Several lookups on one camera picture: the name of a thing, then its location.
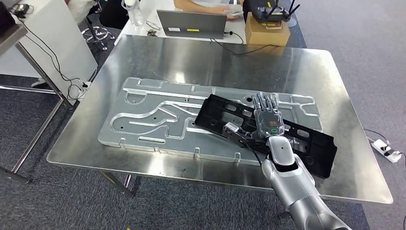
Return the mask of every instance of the white plug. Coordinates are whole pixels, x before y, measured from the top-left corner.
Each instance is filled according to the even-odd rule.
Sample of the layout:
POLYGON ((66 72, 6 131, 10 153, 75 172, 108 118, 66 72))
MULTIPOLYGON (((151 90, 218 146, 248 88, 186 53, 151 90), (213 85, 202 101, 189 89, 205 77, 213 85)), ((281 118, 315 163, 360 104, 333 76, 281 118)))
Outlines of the white plug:
POLYGON ((382 156, 388 159, 392 163, 396 163, 402 158, 402 155, 399 151, 393 150, 388 144, 378 139, 373 142, 372 147, 377 150, 382 156))
POLYGON ((81 102, 82 100, 83 100, 83 98, 85 97, 85 95, 86 95, 86 93, 87 93, 87 91, 88 91, 88 89, 89 89, 89 87, 90 87, 90 85, 91 85, 91 82, 90 81, 87 81, 86 82, 86 85, 87 85, 87 87, 82 87, 82 89, 81 90, 79 90, 79 95, 77 96, 77 99, 81 102))

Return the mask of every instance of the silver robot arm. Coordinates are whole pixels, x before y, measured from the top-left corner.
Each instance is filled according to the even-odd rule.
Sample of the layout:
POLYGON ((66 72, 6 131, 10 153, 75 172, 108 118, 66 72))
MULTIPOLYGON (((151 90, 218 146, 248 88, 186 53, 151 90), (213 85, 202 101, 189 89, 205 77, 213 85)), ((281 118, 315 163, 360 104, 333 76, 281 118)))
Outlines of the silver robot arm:
POLYGON ((315 181, 302 160, 293 153, 284 134, 281 112, 271 98, 253 97, 258 130, 252 136, 267 139, 271 159, 262 162, 262 172, 299 230, 351 230, 326 206, 315 181))

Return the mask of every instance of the aluminum plate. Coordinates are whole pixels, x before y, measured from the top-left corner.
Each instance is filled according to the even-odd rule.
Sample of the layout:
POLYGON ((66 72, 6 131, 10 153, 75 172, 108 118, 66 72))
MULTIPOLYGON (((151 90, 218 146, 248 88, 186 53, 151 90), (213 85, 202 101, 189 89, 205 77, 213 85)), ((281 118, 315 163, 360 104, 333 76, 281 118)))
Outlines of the aluminum plate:
MULTIPOLYGON (((257 91, 128 78, 101 128, 99 142, 118 148, 259 165, 248 149, 194 125, 203 101, 211 93, 253 107, 250 96, 257 91)), ((312 97, 272 95, 284 119, 323 132, 312 97)), ((238 117, 228 119, 240 125, 238 117)))

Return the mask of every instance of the water bottle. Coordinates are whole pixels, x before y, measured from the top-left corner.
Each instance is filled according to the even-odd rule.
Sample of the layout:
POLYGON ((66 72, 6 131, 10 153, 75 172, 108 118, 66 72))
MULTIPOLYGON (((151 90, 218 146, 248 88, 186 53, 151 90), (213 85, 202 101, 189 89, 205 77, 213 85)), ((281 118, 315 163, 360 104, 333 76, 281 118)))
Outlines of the water bottle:
POLYGON ((141 13, 139 0, 122 0, 121 6, 128 11, 128 17, 130 18, 131 24, 134 26, 144 24, 144 18, 141 13))

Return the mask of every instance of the yellow sticker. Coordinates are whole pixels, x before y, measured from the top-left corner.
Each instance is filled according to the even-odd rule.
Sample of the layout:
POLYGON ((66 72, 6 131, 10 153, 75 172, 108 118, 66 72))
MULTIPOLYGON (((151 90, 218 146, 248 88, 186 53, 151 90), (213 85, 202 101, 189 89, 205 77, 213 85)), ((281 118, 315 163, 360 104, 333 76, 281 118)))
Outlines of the yellow sticker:
POLYGON ((276 26, 275 23, 267 23, 267 24, 263 23, 262 25, 266 25, 266 26, 276 26))

